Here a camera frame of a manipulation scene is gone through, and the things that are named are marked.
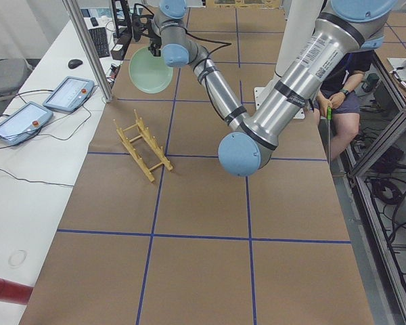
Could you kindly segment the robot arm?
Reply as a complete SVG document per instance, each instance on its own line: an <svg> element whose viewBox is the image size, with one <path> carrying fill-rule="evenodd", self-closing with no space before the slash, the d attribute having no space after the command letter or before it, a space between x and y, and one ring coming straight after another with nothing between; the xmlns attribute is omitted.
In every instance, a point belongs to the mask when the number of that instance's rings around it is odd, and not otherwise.
<svg viewBox="0 0 406 325"><path fill-rule="evenodd" d="M238 102L208 50L186 35L185 1L160 1L152 28L170 67L190 66L216 112L231 128L218 157L228 173L245 177L263 168L279 135L312 100L323 80L348 53L373 49L395 1L291 1L273 78L254 89L256 111Z"/></svg>

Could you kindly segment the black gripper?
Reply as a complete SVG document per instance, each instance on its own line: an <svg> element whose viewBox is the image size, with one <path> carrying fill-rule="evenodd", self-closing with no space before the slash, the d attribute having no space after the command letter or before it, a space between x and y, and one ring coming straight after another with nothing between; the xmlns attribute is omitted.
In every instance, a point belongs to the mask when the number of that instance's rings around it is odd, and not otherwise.
<svg viewBox="0 0 406 325"><path fill-rule="evenodd" d="M161 56L161 47L162 47L162 40L161 38L154 32L149 34L150 45L148 47L150 53L153 56Z"/></svg>

